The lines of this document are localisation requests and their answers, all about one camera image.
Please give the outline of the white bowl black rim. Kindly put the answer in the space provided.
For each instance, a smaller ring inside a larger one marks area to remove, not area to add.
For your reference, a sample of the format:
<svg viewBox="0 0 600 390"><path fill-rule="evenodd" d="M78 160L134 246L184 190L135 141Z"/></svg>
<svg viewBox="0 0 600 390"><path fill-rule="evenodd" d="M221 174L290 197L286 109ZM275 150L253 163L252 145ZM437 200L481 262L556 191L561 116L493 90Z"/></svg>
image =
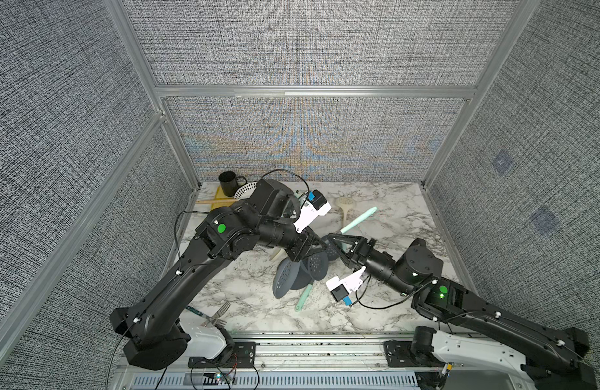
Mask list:
<svg viewBox="0 0 600 390"><path fill-rule="evenodd" d="M237 200L250 198L250 196L254 193L254 190L256 189L257 183L257 181L254 181L241 186L236 191L234 198L236 198Z"/></svg>

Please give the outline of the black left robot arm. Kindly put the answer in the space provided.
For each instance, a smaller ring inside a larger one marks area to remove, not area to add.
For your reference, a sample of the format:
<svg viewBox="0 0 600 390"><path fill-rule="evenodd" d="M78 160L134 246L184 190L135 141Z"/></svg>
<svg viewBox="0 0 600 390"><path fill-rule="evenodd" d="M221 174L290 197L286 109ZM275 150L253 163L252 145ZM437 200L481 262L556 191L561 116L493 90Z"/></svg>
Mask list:
<svg viewBox="0 0 600 390"><path fill-rule="evenodd" d="M310 225L331 208L318 190L300 202L286 185L261 179L249 198L209 212L158 284L137 304L111 313L114 331L128 339L128 363L152 371L171 365L191 340L179 316L215 275L257 245L282 248L294 263L309 258L323 243Z"/></svg>

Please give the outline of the grey utensil rack stand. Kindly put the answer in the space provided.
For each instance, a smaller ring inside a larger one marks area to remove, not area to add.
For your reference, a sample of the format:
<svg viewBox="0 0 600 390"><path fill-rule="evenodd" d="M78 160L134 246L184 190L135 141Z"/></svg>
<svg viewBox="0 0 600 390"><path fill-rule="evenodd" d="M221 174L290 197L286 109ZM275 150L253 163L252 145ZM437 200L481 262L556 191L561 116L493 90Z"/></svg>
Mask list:
<svg viewBox="0 0 600 390"><path fill-rule="evenodd" d="M306 269L306 260L317 252L320 251L311 250L306 258L296 263L290 261L288 257L282 259L272 283L272 292L276 299L281 299L290 290L303 289L314 281Z"/></svg>

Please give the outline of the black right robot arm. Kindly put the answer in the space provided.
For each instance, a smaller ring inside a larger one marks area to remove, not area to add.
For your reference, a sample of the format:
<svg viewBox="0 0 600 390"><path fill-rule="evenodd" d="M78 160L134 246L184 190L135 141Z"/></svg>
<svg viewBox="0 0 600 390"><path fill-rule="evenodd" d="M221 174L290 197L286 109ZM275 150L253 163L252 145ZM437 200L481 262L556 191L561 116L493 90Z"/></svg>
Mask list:
<svg viewBox="0 0 600 390"><path fill-rule="evenodd" d="M484 336L469 341L430 327L418 327L409 347L420 366L443 363L506 373L527 388L595 389L595 370L584 361L589 337L579 328L558 330L514 315L441 276L443 261L416 238L399 260L375 248L375 240L338 233L327 241L359 278L370 276L411 300L419 315Z"/></svg>

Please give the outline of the grey skimmer back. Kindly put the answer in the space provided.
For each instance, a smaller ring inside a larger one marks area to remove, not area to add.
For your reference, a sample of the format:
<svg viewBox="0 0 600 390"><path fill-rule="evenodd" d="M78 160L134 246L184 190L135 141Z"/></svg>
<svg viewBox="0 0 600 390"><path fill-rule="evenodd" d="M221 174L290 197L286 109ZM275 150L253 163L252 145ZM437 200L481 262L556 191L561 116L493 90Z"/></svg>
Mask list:
<svg viewBox="0 0 600 390"><path fill-rule="evenodd" d="M343 229L341 229L339 232L336 232L336 235L345 235L349 230L351 230L352 228L358 226L364 220L366 220L369 217L371 217L376 211L377 211L377 207L376 206L368 209L363 214L361 214L360 216L358 216L358 218L356 218L355 220L353 220L349 224L345 225L345 227L343 227ZM329 237L331 235L332 234L330 233L330 234L324 236L322 238L322 240L326 244L326 254L327 254L328 261L329 262L334 262L334 261L338 260L340 258L340 256L339 256L339 252L337 250L337 246L335 244L333 244L330 241L330 239L329 239Z"/></svg>

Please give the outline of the grey skimmer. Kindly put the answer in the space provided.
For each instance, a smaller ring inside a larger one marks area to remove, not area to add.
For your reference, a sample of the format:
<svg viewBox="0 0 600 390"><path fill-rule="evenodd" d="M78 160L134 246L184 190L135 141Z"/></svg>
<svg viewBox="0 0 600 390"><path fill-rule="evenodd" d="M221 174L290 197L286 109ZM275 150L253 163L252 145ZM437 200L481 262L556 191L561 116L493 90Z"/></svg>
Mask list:
<svg viewBox="0 0 600 390"><path fill-rule="evenodd" d="M343 229L341 229L339 232L336 232L336 235L345 235L349 230L351 230L352 228L358 226L364 220L366 220L369 217L371 217L376 211L377 211L377 207L376 206L368 209L363 214L361 214L360 216L358 216L358 218L356 218L355 220L353 220L349 224L345 225L345 227L343 227ZM329 262L334 262L334 261L338 260L340 258L340 256L339 256L339 252L337 250L337 246L335 244L333 244L330 241L330 239L329 239L329 237L331 235L332 234L330 233L330 234L324 236L322 238L322 240L326 244L326 254L327 254L328 261Z"/></svg>
<svg viewBox="0 0 600 390"><path fill-rule="evenodd" d="M328 272L329 259L325 251L313 253L306 260L306 269L313 280L322 280Z"/></svg>

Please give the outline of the cream slotted spatula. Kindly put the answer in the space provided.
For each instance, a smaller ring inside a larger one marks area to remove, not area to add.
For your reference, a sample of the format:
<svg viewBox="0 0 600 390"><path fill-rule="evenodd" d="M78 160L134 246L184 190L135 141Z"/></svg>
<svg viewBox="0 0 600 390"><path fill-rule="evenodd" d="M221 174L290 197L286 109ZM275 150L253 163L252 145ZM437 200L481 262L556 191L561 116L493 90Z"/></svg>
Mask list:
<svg viewBox="0 0 600 390"><path fill-rule="evenodd" d="M348 224L348 214L357 206L357 203L352 197L345 196L337 198L335 203L342 211L342 227L345 228Z"/></svg>

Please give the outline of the wooden handled white spatula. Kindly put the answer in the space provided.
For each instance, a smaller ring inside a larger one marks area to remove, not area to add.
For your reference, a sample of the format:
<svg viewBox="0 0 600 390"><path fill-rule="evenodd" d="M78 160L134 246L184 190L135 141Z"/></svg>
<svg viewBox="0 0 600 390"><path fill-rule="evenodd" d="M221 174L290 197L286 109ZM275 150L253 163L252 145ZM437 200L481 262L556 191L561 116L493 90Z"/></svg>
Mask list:
<svg viewBox="0 0 600 390"><path fill-rule="evenodd" d="M207 199L207 200L197 200L196 204L220 204L220 203L230 203L233 204L234 202L236 202L238 199L236 198L214 198L214 199Z"/></svg>

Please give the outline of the yellow tray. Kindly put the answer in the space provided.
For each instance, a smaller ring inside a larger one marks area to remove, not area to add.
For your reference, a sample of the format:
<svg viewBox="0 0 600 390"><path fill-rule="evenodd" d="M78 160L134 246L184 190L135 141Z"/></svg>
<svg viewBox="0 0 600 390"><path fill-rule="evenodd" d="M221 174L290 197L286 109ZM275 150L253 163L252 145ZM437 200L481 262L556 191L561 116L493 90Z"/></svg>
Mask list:
<svg viewBox="0 0 600 390"><path fill-rule="evenodd" d="M233 197L227 197L221 186L217 188L214 200L215 202L210 205L211 211L219 209L220 207L231 206L236 201Z"/></svg>

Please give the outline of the cream skimmer mint handle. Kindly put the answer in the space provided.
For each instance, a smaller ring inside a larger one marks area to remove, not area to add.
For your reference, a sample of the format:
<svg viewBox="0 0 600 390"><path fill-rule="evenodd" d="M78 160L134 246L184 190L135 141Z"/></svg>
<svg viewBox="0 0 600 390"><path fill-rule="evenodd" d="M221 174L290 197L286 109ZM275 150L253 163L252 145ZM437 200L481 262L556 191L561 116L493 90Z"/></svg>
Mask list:
<svg viewBox="0 0 600 390"><path fill-rule="evenodd" d="M302 309L306 305L306 301L307 301L309 295L311 294L312 289L313 289L313 284L308 284L305 287L304 291L302 292L302 294L301 294L301 296L300 296L300 298L298 300L298 303L295 306L295 311L296 312L302 311Z"/></svg>

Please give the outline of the black mug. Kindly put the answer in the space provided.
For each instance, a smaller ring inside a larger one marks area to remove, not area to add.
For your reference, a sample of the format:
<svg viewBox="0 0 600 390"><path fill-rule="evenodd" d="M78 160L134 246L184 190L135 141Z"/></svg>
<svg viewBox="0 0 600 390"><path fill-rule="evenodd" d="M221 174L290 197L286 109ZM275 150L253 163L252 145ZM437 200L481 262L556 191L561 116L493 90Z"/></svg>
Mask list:
<svg viewBox="0 0 600 390"><path fill-rule="evenodd" d="M244 176L238 175L233 171L220 173L218 176L218 181L220 182L220 187L223 191L223 194L229 198L233 198L239 188L248 182Z"/></svg>

